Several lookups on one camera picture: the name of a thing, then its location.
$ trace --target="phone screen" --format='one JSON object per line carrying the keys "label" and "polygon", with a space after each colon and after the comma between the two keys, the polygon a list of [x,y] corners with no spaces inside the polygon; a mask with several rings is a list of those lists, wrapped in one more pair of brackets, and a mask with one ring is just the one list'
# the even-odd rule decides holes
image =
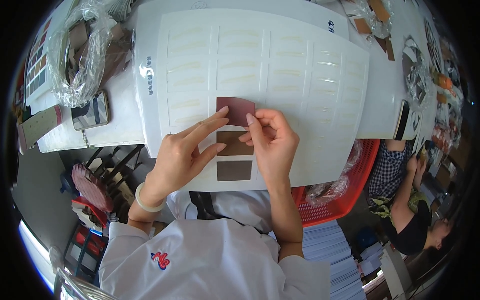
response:
{"label": "phone screen", "polygon": [[72,108],[72,120],[75,130],[107,124],[108,114],[105,93],[96,94],[92,101],[82,108]]}

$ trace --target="white t-shirt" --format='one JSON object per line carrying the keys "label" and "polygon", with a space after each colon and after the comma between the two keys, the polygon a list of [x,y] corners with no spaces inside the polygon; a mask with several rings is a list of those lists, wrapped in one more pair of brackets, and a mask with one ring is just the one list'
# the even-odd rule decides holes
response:
{"label": "white t-shirt", "polygon": [[176,220],[149,240],[110,224],[100,287],[120,299],[318,299],[323,263],[278,261],[270,236],[234,220]]}

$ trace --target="dark red color swatch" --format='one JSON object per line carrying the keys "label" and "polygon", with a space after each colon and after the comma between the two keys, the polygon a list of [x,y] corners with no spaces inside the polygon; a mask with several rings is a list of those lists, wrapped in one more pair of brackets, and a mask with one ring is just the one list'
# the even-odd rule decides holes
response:
{"label": "dark red color swatch", "polygon": [[248,127],[247,113],[255,116],[255,103],[246,99],[236,97],[217,97],[216,110],[228,106],[228,114],[225,116],[229,118],[227,125]]}

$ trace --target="table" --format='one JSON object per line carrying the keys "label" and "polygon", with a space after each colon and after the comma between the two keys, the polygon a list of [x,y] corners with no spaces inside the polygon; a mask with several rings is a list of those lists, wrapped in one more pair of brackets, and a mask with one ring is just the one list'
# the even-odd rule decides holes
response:
{"label": "table", "polygon": [[[412,35],[419,45],[425,59],[430,62],[423,18],[432,21],[432,15],[425,4],[419,0],[419,6],[412,1],[394,0],[395,19],[392,28],[392,44],[395,61],[389,61],[386,54],[375,41],[371,45],[365,36],[358,34],[348,22],[349,40],[370,53],[370,72],[367,96],[360,121],[357,138],[393,138],[399,119],[402,100],[406,98],[401,53],[404,36]],[[345,11],[338,1],[323,4],[342,16]],[[127,28],[132,29],[135,20],[129,20]],[[136,103],[136,90],[133,70],[127,69],[106,84],[110,98],[110,123],[85,130],[85,135],[75,131],[69,108],[62,108],[63,122],[38,141],[41,152],[86,148],[88,146],[114,146],[128,144],[147,144],[144,139],[145,124]],[[53,94],[45,93],[32,103],[32,114],[56,104]],[[410,111],[402,139],[430,139],[436,116],[436,101],[422,113]]]}

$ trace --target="red logo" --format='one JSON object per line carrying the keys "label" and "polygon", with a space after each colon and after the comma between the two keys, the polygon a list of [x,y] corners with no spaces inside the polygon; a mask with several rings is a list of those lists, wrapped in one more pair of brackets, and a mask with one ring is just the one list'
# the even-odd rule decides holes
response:
{"label": "red logo", "polygon": [[158,267],[160,267],[160,269],[165,270],[165,268],[170,264],[170,260],[167,259],[166,253],[157,252],[155,254],[150,254],[152,255],[152,260],[158,263]]}

